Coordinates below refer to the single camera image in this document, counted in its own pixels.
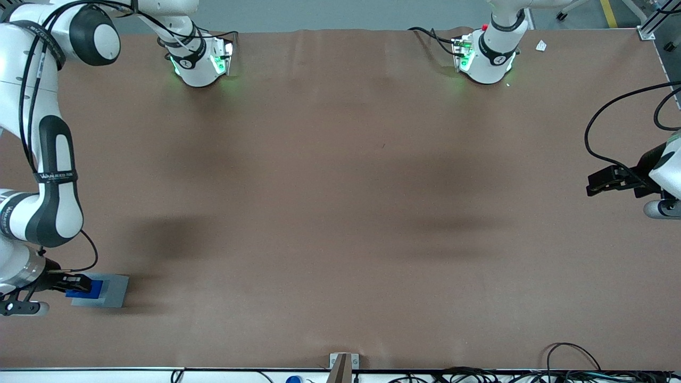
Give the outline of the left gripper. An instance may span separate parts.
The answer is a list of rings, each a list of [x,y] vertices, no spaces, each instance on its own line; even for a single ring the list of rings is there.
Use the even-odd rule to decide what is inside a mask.
[[[667,198],[680,199],[679,143],[680,140],[667,140],[640,158],[636,170],[645,184],[637,182],[637,177],[627,168],[607,166],[588,176],[587,196],[633,190],[637,198],[664,194]]]

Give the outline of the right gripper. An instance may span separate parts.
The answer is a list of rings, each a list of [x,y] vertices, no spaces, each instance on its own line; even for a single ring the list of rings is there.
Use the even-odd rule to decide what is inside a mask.
[[[56,291],[63,294],[60,284],[73,284],[66,290],[66,294],[90,294],[92,293],[92,279],[84,274],[58,274],[49,271],[57,271],[60,265],[50,259],[29,260],[21,270],[24,283],[22,291],[24,298],[32,298],[35,293],[44,291]]]

